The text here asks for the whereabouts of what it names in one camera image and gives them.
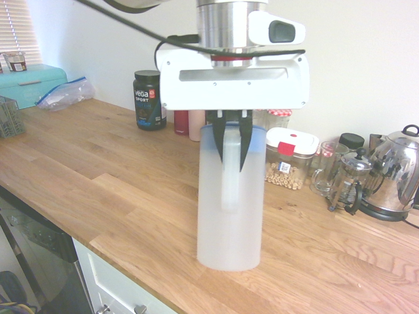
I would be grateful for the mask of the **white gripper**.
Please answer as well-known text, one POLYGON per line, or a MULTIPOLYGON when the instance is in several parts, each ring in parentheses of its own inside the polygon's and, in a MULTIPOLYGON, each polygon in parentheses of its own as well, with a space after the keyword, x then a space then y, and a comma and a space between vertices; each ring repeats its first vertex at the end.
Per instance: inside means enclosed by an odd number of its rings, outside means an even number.
POLYGON ((210 111, 215 145, 223 160, 226 116, 239 113, 240 170, 253 131, 252 109, 300 109, 309 98, 310 74, 303 54, 254 58, 248 67, 213 67, 211 58, 187 49, 161 50, 160 100, 171 111, 210 111))

